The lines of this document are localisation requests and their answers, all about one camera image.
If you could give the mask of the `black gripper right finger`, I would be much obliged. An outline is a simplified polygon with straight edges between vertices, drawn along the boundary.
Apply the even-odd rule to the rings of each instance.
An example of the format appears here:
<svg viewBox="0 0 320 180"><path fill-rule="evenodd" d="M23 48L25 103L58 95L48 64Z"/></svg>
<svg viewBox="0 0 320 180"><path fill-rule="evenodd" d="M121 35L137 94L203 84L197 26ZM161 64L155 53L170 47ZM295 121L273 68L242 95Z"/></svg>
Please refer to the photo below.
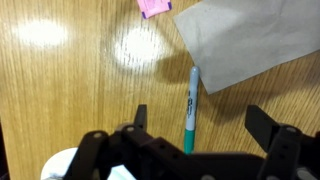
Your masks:
<svg viewBox="0 0 320 180"><path fill-rule="evenodd" d="M245 128L267 153L259 180L320 180L320 135L278 123L257 105L248 105Z"/></svg>

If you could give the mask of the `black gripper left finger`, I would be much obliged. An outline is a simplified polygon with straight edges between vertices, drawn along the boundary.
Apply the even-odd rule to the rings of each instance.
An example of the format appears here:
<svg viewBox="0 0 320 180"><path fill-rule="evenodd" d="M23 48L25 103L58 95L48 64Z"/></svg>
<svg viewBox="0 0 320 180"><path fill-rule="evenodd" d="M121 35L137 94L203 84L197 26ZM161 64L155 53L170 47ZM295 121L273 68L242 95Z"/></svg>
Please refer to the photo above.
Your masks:
<svg viewBox="0 0 320 180"><path fill-rule="evenodd" d="M122 124L112 135L85 134L63 180L106 180L118 165L139 180L184 180L183 153L162 138L146 132L147 106L139 105L133 123Z"/></svg>

